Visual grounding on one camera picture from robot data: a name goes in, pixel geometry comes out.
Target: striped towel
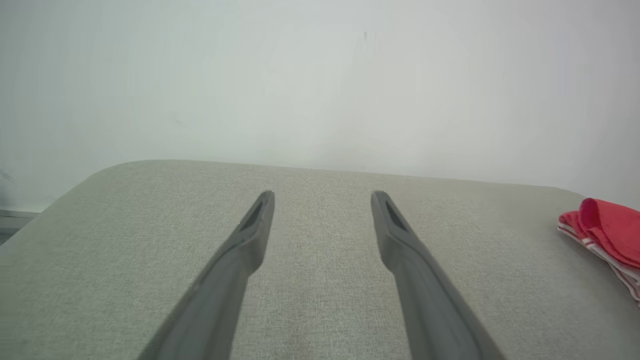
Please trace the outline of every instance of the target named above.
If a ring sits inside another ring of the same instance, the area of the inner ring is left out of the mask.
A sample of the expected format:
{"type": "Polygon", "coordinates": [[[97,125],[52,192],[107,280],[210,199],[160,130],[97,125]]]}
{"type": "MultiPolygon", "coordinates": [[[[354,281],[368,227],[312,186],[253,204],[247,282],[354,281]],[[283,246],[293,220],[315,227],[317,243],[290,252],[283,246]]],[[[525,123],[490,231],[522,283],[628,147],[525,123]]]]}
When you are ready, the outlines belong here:
{"type": "MultiPolygon", "coordinates": [[[[580,221],[580,211],[570,211],[562,214],[558,219],[558,231],[574,239],[592,253],[596,254],[600,259],[606,261],[611,267],[611,270],[613,270],[620,281],[627,287],[629,293],[640,307],[640,268],[621,263],[616,257],[607,252],[602,246],[602,239],[592,236],[593,232],[583,227],[580,221]]],[[[611,243],[615,244],[614,240],[615,239],[607,239],[609,245],[611,243]]]]}

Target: red towel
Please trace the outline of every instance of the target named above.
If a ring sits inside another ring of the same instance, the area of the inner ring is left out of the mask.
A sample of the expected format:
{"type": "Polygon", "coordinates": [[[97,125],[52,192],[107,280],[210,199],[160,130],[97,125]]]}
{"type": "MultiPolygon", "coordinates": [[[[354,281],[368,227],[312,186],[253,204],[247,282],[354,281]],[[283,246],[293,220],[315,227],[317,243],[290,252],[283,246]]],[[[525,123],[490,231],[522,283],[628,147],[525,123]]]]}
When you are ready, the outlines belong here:
{"type": "Polygon", "coordinates": [[[606,261],[640,306],[640,212],[586,199],[560,215],[558,230],[606,261]]]}

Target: gray couch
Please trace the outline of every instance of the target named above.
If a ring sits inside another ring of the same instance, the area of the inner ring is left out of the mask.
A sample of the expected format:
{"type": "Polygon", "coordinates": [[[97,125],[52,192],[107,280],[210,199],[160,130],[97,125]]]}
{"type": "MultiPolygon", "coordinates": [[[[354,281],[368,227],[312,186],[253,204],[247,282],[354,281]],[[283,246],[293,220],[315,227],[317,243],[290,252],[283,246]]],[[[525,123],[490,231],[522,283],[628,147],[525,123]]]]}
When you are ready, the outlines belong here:
{"type": "Polygon", "coordinates": [[[198,161],[105,169],[0,247],[0,358],[134,359],[263,190],[233,359],[409,359],[370,194],[391,195],[508,359],[637,359],[640,309],[556,233],[576,193],[198,161]]]}

